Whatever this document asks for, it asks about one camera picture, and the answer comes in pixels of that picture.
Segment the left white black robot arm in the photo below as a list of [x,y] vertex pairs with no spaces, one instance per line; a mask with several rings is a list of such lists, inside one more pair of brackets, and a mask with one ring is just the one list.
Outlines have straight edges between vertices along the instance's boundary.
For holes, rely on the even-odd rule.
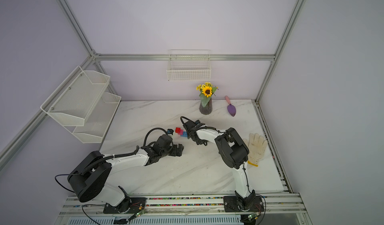
[[81,203],[91,200],[102,201],[112,206],[118,206],[129,198],[121,185],[111,185],[107,182],[110,175],[136,167],[145,167],[157,163],[166,156],[180,157],[184,146],[173,143],[173,130],[155,128],[164,134],[156,141],[137,146],[133,152],[118,155],[103,155],[99,151],[91,152],[71,173],[55,176],[67,177],[71,188],[67,191],[76,194]]

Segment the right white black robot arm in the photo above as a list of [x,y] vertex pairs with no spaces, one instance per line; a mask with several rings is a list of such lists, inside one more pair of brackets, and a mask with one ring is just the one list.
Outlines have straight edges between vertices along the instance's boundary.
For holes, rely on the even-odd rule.
[[180,120],[188,138],[197,145],[207,146],[208,143],[213,143],[217,146],[223,162],[233,170],[236,195],[242,199],[249,197],[251,189],[246,174],[249,149],[238,132],[234,128],[220,131],[183,116]]

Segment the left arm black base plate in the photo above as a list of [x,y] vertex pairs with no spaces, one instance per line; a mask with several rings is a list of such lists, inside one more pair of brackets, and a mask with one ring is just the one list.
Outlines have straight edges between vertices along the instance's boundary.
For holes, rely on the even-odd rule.
[[147,198],[129,197],[125,198],[119,205],[112,206],[106,204],[103,210],[104,214],[136,214],[142,211],[146,206]]

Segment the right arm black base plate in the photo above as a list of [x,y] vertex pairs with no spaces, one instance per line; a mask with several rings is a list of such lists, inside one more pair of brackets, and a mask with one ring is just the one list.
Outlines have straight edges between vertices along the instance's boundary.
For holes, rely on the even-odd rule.
[[225,212],[264,212],[264,203],[260,196],[249,195],[245,199],[241,196],[224,196]]

